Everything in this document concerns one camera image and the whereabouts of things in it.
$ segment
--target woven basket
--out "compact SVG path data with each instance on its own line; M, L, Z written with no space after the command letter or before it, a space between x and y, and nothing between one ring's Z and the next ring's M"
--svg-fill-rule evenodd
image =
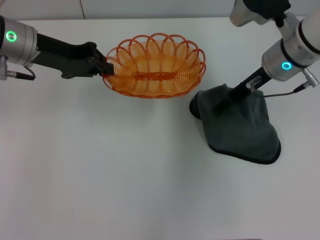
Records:
M155 33L124 40L107 54L106 61L113 64L114 75L104 75L104 84L139 98L185 95L200 83L206 71L204 51L176 34Z

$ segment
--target white table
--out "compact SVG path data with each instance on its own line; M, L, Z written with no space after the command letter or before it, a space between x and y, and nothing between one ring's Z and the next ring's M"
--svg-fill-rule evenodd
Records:
M138 34L180 34L207 71L186 96L140 99L99 76L0 82L0 240L301 240L320 236L320 87L267 100L282 153L258 165L213 152L189 113L198 90L234 87L281 36L228 18L26 21L39 33L107 53ZM10 65L11 70L24 71ZM310 69L320 77L320 64ZM292 91L302 74L273 81Z

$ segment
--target black cable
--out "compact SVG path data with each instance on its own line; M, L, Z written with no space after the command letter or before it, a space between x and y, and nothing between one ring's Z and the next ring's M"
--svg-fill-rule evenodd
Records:
M85 12L84 12L84 7L82 6L82 0L79 0L79 2L80 2L80 5L81 5L83 19L86 19Z
M291 95L291 94L295 94L295 92L292 91L292 92L281 93L281 94L265 95L263 97L266 99L266 98L273 98L273 97L280 97L280 96L288 96L288 95Z
M279 97L279 96L288 96L288 95L292 95L292 94L296 94L301 92L302 90L306 89L307 87L309 87L310 85L306 83L301 84L300 86L298 86L297 88L295 88L293 91L291 92L287 92L287 93L281 93L281 94L272 94L272 95L265 95L265 96L260 96L262 98L272 98L272 97Z
M32 71L30 68L28 68L27 66L24 66L25 69L27 69L33 76L34 79L36 79L36 74L34 73L34 71Z

